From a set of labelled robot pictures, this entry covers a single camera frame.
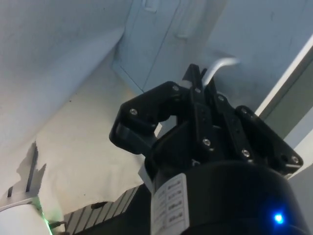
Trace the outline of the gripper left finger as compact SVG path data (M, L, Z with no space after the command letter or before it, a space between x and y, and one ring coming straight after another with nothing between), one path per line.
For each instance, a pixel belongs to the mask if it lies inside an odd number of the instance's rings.
M117 147L145 157L213 157L214 131L199 66L190 64L183 87L167 81L123 103L109 134Z

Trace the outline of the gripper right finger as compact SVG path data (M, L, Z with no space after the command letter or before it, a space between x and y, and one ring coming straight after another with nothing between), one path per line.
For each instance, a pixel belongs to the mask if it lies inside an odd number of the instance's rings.
M232 160L264 165L282 175L294 174L303 159L247 106L232 107L211 78L203 87L218 142Z

